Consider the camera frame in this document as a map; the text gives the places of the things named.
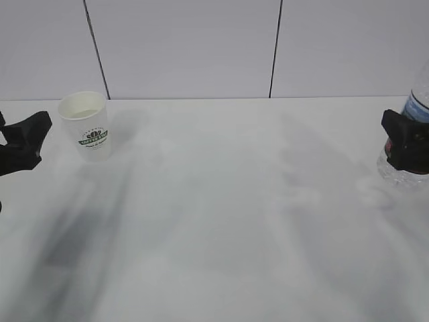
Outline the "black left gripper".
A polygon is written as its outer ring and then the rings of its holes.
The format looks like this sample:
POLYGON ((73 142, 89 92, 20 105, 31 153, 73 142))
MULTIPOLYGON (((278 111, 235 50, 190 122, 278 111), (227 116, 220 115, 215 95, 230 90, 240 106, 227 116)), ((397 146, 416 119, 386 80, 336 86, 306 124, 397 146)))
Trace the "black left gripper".
POLYGON ((49 113, 38 111, 23 121, 6 125, 0 112, 0 126, 6 140, 1 145, 1 176, 33 170, 42 161, 42 144, 52 126, 49 113))

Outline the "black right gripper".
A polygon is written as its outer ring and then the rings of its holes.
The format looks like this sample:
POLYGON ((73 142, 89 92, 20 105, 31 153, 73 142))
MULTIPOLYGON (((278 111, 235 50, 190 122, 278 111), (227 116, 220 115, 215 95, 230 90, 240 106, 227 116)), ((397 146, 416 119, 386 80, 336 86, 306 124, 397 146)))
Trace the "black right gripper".
POLYGON ((417 121, 391 109, 383 112, 381 125, 388 136, 387 161, 396 170, 428 174, 428 130, 418 131, 417 121))

